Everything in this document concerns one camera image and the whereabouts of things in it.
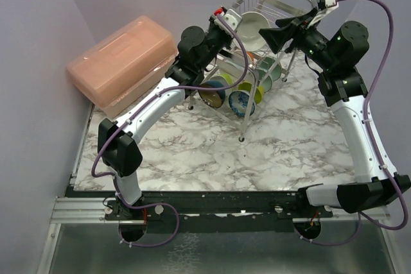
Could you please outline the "stainless steel dish rack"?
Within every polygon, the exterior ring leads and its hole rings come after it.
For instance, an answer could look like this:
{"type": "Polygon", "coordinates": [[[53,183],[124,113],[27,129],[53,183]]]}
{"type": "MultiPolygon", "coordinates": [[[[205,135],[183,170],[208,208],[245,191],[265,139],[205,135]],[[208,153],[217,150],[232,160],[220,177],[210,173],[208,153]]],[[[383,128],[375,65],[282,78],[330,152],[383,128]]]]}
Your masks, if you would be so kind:
{"type": "MultiPolygon", "coordinates": [[[[305,1],[307,1],[312,8],[317,4],[316,0],[305,1]]],[[[240,15],[245,12],[261,13],[268,19],[270,27],[275,25],[277,19],[295,17],[306,13],[305,9],[296,8],[280,0],[236,0],[233,2],[231,8],[240,15]]],[[[229,86],[229,89],[225,91],[226,99],[223,105],[220,108],[212,108],[202,101],[199,94],[194,92],[189,97],[188,108],[193,109],[195,103],[203,105],[209,113],[220,117],[227,124],[235,127],[240,134],[239,140],[244,141],[250,117],[256,115],[258,109],[264,107],[262,101],[267,92],[264,92],[260,85],[261,79],[270,76],[273,81],[273,87],[281,82],[285,82],[295,57],[292,56],[286,65],[281,64],[281,75],[273,75],[271,72],[278,62],[281,63],[281,59],[286,54],[284,48],[282,48],[278,54],[274,54],[267,44],[265,44],[261,49],[251,52],[254,56],[254,64],[248,63],[247,53],[244,53],[244,58],[242,58],[236,54],[237,50],[241,49],[236,42],[233,42],[229,49],[222,50],[216,60],[211,62],[212,68],[204,79],[205,82],[209,81],[210,78],[217,74],[228,74],[231,76],[234,84],[229,86]],[[273,64],[269,70],[258,67],[258,63],[266,56],[276,59],[275,64],[273,64]],[[246,90],[250,92],[245,117],[238,117],[229,107],[229,95],[235,90],[246,90]]]]}

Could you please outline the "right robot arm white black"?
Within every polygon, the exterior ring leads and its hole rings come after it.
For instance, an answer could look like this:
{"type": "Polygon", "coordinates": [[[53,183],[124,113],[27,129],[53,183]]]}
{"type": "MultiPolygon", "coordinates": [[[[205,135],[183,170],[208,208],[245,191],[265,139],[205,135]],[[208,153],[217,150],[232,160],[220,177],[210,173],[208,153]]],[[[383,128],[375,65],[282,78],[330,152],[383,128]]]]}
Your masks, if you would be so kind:
{"type": "Polygon", "coordinates": [[[355,181],[350,184],[313,185],[298,190],[296,212],[309,217],[320,206],[360,212],[388,205],[410,188],[410,178],[400,175],[387,156],[371,112],[367,109],[370,91],[356,69],[369,50],[369,32],[357,21],[347,21],[327,39],[316,26],[316,10],[276,21],[259,34],[272,52],[289,43],[287,52],[302,51],[321,69],[318,86],[326,105],[337,118],[353,160],[355,181]]]}

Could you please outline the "dark teal beige bowl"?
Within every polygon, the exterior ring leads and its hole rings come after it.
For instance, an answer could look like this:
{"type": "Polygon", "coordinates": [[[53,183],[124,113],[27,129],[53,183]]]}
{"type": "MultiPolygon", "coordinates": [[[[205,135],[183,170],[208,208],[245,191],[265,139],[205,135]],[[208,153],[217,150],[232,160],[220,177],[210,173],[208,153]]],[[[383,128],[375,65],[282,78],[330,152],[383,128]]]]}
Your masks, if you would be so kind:
{"type": "Polygon", "coordinates": [[[200,84],[200,88],[213,89],[213,90],[200,90],[198,92],[202,101],[212,108],[220,108],[225,99],[225,90],[215,90],[215,88],[222,88],[224,84],[220,81],[209,80],[200,84]]]}

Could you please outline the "plain white bowl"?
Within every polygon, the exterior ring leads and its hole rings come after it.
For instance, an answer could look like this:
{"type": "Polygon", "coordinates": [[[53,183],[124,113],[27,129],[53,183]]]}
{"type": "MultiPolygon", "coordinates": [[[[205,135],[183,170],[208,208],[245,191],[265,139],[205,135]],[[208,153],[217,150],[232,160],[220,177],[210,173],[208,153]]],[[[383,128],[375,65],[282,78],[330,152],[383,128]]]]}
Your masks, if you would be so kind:
{"type": "Polygon", "coordinates": [[[265,46],[264,38],[259,34],[261,29],[270,27],[268,19],[258,12],[245,12],[237,30],[246,51],[257,51],[265,46]]]}

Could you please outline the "white orange bowl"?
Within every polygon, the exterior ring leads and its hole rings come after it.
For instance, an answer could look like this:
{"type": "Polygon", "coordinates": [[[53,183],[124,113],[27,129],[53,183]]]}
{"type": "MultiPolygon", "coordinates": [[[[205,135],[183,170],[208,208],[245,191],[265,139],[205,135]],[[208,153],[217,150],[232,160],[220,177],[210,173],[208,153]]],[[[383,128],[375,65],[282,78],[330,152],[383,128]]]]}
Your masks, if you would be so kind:
{"type": "MultiPolygon", "coordinates": [[[[242,53],[241,50],[237,50],[236,54],[239,55],[240,57],[244,58],[244,54],[242,53]]],[[[249,64],[254,64],[254,56],[251,52],[247,51],[247,59],[249,64]]]]}

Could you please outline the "lime green white bowl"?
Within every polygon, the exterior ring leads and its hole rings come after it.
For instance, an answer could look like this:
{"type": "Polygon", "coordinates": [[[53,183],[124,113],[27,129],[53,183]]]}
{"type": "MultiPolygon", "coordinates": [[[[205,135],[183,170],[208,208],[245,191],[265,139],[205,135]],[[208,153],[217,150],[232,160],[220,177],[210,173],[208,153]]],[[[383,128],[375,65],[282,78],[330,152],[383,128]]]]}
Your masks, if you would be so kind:
{"type": "Polygon", "coordinates": [[[222,84],[222,87],[232,86],[234,84],[232,78],[228,74],[217,74],[210,78],[210,81],[217,81],[222,84]]]}

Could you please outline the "mint green brown-rimmed bowl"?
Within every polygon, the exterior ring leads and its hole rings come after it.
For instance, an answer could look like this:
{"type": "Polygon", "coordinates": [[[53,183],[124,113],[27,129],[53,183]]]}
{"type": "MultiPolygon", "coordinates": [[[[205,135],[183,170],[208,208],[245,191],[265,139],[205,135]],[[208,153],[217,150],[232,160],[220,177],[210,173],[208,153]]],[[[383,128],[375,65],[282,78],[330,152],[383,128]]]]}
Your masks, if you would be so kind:
{"type": "MultiPolygon", "coordinates": [[[[275,64],[276,59],[266,56],[261,59],[261,61],[258,63],[258,67],[261,69],[266,69],[269,70],[273,64],[275,64]]],[[[282,70],[282,65],[280,62],[277,63],[276,67],[274,70],[271,72],[273,75],[281,75],[281,70],[282,70]]]]}

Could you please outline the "blue white patterned bowl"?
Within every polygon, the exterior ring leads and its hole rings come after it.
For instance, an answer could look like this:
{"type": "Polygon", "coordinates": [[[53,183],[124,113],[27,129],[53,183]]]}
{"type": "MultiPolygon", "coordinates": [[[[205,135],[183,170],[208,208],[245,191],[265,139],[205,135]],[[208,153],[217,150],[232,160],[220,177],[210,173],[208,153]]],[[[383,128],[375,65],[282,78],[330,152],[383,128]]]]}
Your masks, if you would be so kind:
{"type": "Polygon", "coordinates": [[[245,117],[250,92],[246,90],[235,90],[229,95],[229,107],[238,117],[245,117]]]}

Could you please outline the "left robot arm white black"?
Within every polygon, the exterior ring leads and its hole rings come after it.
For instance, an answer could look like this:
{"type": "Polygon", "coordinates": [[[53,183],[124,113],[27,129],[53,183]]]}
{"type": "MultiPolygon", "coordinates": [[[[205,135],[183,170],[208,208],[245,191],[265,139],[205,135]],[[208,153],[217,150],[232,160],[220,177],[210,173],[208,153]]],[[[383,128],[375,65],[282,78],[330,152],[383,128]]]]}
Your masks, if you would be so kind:
{"type": "Polygon", "coordinates": [[[137,218],[142,210],[137,168],[143,156],[138,144],[169,109],[198,90],[206,67],[223,48],[230,46],[241,18],[218,10],[209,21],[207,31],[190,26],[182,32],[174,62],[155,89],[129,115],[115,121],[104,119],[99,125],[96,159],[111,168],[109,175],[113,176],[122,200],[119,211],[128,219],[137,218]]]}

